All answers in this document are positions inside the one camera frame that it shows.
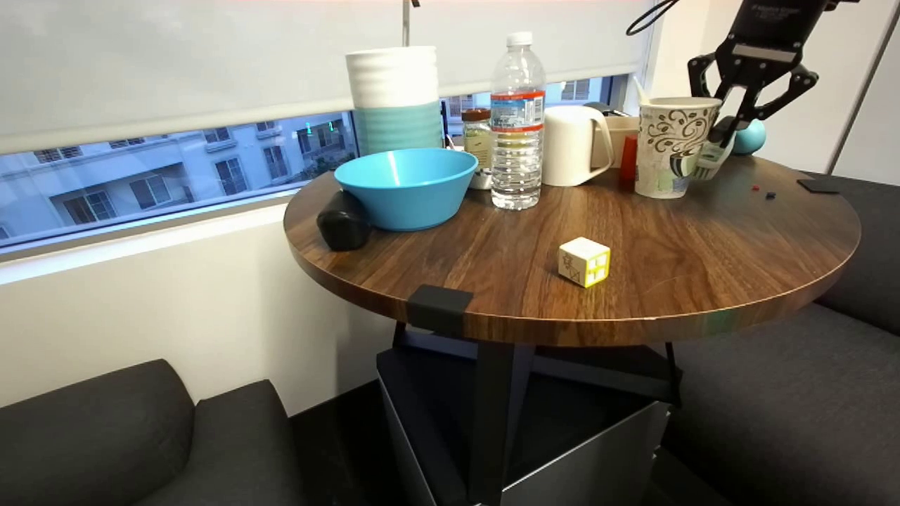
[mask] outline white cup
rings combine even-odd
[[[609,170],[608,118],[592,106],[544,111],[544,186],[581,186]]]
[[[353,106],[412,106],[439,101],[432,46],[370,49],[345,53]]]
[[[689,181],[678,177],[682,163],[698,163],[699,147],[722,101],[695,97],[665,97],[640,104],[639,118],[639,181],[636,192],[648,199],[681,199]]]

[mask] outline table top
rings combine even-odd
[[[322,174],[290,199],[284,234],[319,288],[401,323],[447,328],[439,312],[422,312],[422,288],[435,288],[467,295],[450,316],[459,338],[636,347],[754,327],[838,281],[861,223],[842,196],[802,188],[805,177],[730,158],[682,199],[646,199],[608,172],[588,186],[542,188],[527,210],[467,199],[439,227],[373,231],[366,248],[332,254],[314,224],[338,192]],[[556,250],[574,237],[609,248],[602,283],[584,290],[556,275]]]

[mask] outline floor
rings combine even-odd
[[[405,506],[390,462],[380,386],[369,382],[290,420],[314,506]],[[660,454],[644,506],[727,506],[678,459]]]

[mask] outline stacked white cup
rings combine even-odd
[[[440,147],[439,63],[432,46],[345,57],[360,156]]]

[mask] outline window blind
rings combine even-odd
[[[435,46],[440,94],[488,91],[508,32],[532,32],[544,82],[632,73],[654,32],[625,29],[654,0],[422,0],[411,39]]]
[[[653,0],[4,0],[0,153],[347,111],[345,53],[435,46],[440,94],[485,91],[505,33],[549,82],[640,67]]]
[[[4,0],[0,153],[347,106],[398,0]]]

